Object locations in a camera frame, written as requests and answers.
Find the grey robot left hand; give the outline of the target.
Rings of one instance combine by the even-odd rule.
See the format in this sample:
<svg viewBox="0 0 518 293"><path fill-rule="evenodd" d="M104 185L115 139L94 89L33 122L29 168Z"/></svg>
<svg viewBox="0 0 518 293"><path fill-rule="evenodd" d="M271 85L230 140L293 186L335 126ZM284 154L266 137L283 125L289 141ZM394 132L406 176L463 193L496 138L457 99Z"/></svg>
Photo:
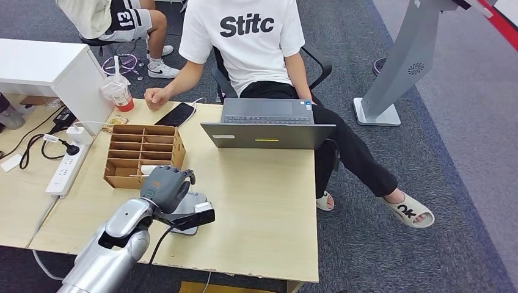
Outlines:
<svg viewBox="0 0 518 293"><path fill-rule="evenodd" d="M193 170L161 165L155 167L141 186L140 197L152 201L163 213L171 214L189 191L190 185L194 184Z"/></svg>

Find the person's right hand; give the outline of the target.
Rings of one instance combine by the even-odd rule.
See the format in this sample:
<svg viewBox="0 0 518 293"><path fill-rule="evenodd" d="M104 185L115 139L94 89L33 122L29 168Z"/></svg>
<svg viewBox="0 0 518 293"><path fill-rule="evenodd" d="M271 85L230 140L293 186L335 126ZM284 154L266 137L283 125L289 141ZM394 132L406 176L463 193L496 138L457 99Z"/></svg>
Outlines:
<svg viewBox="0 0 518 293"><path fill-rule="evenodd" d="M150 110L156 111L163 107L171 96L167 88L149 88L144 93L144 100Z"/></svg>

